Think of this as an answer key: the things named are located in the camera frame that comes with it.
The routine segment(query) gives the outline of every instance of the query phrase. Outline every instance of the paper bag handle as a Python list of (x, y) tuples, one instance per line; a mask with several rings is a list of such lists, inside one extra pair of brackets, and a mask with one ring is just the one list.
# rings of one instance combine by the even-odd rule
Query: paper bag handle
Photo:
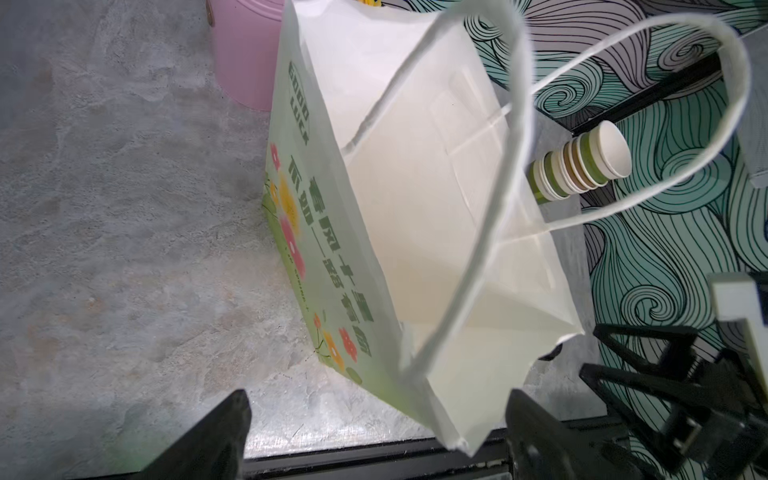
[[(603, 51), (605, 48), (615, 45), (646, 28), (668, 25), (670, 23), (697, 26), (719, 40), (723, 44), (723, 53), (731, 60), (730, 64), (733, 66), (734, 73), (733, 78), (736, 80), (733, 89), (735, 98), (730, 100), (709, 145), (679, 173), (606, 207), (586, 214), (547, 223), (542, 230), (527, 232), (512, 240), (519, 240), (523, 237), (573, 227), (574, 225), (608, 217), (632, 208), (693, 175), (711, 161), (730, 139), (746, 106), (746, 97), (750, 89), (750, 64), (747, 60), (746, 49), (738, 35), (731, 27), (718, 18), (702, 14), (671, 14), (647, 18), (599, 41), (596, 45), (588, 48), (532, 87), (533, 59), (531, 55), (531, 42), (528, 29), (521, 15), (506, 0), (474, 0), (472, 2), (464, 0), (441, 13), (429, 27), (413, 51), (400, 65), (381, 98), (376, 101), (371, 111), (363, 119), (353, 139), (342, 148), (343, 156), (346, 157), (352, 154), (357, 145), (365, 140), (367, 134), (376, 125), (376, 122), (392, 104), (397, 92), (419, 59), (450, 27), (469, 15), (482, 15), (487, 19), (492, 19), (509, 47), (509, 64), (515, 66), (514, 71), (508, 67), (509, 104), (514, 105), (515, 108), (511, 110), (512, 116), (509, 119), (506, 148), (498, 167), (485, 218), (480, 227), (480, 232), (475, 241), (475, 247), (472, 250), (466, 270), (462, 274), (462, 278), (456, 287), (448, 308), (443, 314), (440, 324), (437, 325), (435, 331), (424, 343), (424, 346), (416, 353), (413, 360), (405, 366), (402, 372), (405, 378), (412, 382), (418, 382), (426, 378), (434, 368), (448, 342), (464, 326), (482, 290), (486, 270), (493, 261), (501, 244), (510, 240), (508, 238), (502, 239), (502, 236), (505, 232), (505, 226), (511, 209), (515, 205), (515, 192), (521, 187), (525, 176), (526, 160), (530, 156), (532, 125), (534, 124), (532, 95), (536, 91), (541, 90), (552, 83), (558, 76)], [(509, 109), (509, 105), (502, 108), (502, 110), (505, 109)]]

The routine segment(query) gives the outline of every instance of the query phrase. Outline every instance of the pink flower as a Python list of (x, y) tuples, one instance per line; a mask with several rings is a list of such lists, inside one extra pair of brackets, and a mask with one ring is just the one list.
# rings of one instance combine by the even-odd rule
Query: pink flower
[(293, 236), (293, 230), (290, 228), (288, 217), (283, 216), (280, 218), (280, 227), (283, 229), (283, 236), (286, 238), (286, 243), (288, 243), (288, 250), (290, 251), (290, 256), (293, 258), (293, 263), (296, 264), (296, 270), (299, 271), (301, 280), (304, 280), (304, 276), (306, 275), (304, 259), (301, 257), (299, 247), (296, 246), (296, 238)]
[(349, 338), (346, 329), (339, 329), (339, 333), (341, 334), (342, 342), (344, 342), (344, 350), (352, 357), (352, 361), (357, 363), (357, 347), (355, 343)]
[(277, 146), (270, 144), (270, 150), (272, 151), (272, 163), (275, 164), (275, 170), (280, 169), (280, 157), (277, 156)]

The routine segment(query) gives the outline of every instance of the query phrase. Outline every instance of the yellow flower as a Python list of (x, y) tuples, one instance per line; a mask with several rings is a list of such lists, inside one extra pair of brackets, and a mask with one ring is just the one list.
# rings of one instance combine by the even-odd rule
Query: yellow flower
[(270, 195), (272, 196), (272, 201), (275, 203), (275, 207), (280, 206), (280, 198), (277, 197), (277, 185), (270, 182)]
[(286, 217), (288, 217), (288, 221), (290, 222), (291, 227), (293, 227), (293, 232), (298, 237), (299, 208), (296, 206), (296, 201), (293, 199), (293, 195), (290, 193), (288, 180), (286, 180), (286, 176), (283, 174), (283, 172), (280, 172), (280, 188), (277, 190), (280, 195), (280, 206), (283, 208), (283, 212), (286, 213)]
[(344, 359), (341, 358), (341, 353), (339, 353), (339, 350), (336, 349), (336, 344), (333, 342), (331, 334), (323, 330), (323, 336), (326, 337), (326, 344), (328, 345), (328, 350), (331, 352), (331, 358), (339, 366), (339, 370), (343, 372)]

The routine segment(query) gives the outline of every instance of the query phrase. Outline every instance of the paper cup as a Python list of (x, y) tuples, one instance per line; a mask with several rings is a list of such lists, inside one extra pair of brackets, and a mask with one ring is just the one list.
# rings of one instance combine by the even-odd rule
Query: paper cup
[(246, 107), (270, 111), (283, 0), (210, 0), (207, 7), (222, 90)]
[(598, 168), (606, 177), (625, 178), (632, 173), (632, 153), (616, 125), (602, 121), (586, 135)]
[(547, 181), (547, 184), (552, 189), (552, 191), (554, 191), (559, 197), (566, 198), (569, 195), (575, 194), (576, 192), (571, 188), (568, 188), (562, 173), (559, 171), (558, 163), (562, 159), (562, 154), (560, 154), (559, 157), (560, 158), (558, 159), (557, 150), (551, 151), (544, 156), (544, 179)]
[(574, 158), (576, 155), (572, 151), (573, 141), (569, 141), (563, 146), (563, 158), (565, 159), (565, 171), (568, 176), (576, 184), (577, 187), (584, 190), (593, 190), (597, 187), (597, 184), (587, 177), (583, 171), (579, 171), (581, 166), (578, 163), (578, 159)]
[(536, 199), (537, 204), (545, 204), (549, 200), (546, 195), (544, 195), (541, 192), (541, 187), (539, 187), (539, 184), (536, 182), (536, 177), (538, 175), (535, 174), (536, 169), (538, 168), (538, 165), (536, 162), (528, 165), (528, 172), (525, 174), (525, 177), (528, 178), (528, 185), (531, 186), (531, 191), (533, 192), (533, 198)]
[(600, 168), (598, 168), (597, 162), (594, 160), (594, 155), (589, 148), (589, 137), (586, 134), (579, 135), (571, 142), (571, 156), (578, 164), (578, 170), (588, 178), (595, 187), (602, 187), (608, 183), (610, 178), (606, 177)]
[(569, 176), (565, 169), (565, 158), (563, 157), (563, 150), (558, 148), (552, 154), (552, 173), (558, 184), (565, 190), (568, 195), (582, 194), (588, 191), (587, 188), (580, 188)]
[(549, 184), (549, 181), (547, 180), (547, 174), (545, 173), (544, 167), (547, 155), (545, 155), (544, 158), (536, 160), (534, 163), (534, 178), (536, 179), (536, 184), (541, 188), (541, 194), (544, 195), (547, 200), (563, 200), (564, 198), (568, 197), (568, 195), (558, 194), (558, 192), (554, 190), (554, 188)]
[(598, 147), (592, 145), (589, 133), (579, 135), (574, 142), (578, 147), (576, 155), (581, 166), (584, 167), (584, 172), (589, 175), (593, 182), (598, 185), (605, 185), (611, 178), (614, 178), (602, 159), (597, 160), (600, 157), (599, 153), (595, 153), (598, 151)]

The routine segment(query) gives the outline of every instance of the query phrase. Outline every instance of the stack of paper cups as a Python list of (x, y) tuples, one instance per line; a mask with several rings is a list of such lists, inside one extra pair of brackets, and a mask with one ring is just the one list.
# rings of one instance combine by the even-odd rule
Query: stack of paper cups
[(528, 182), (540, 204), (602, 187), (632, 173), (629, 145), (616, 125), (602, 121), (562, 148), (534, 161)]

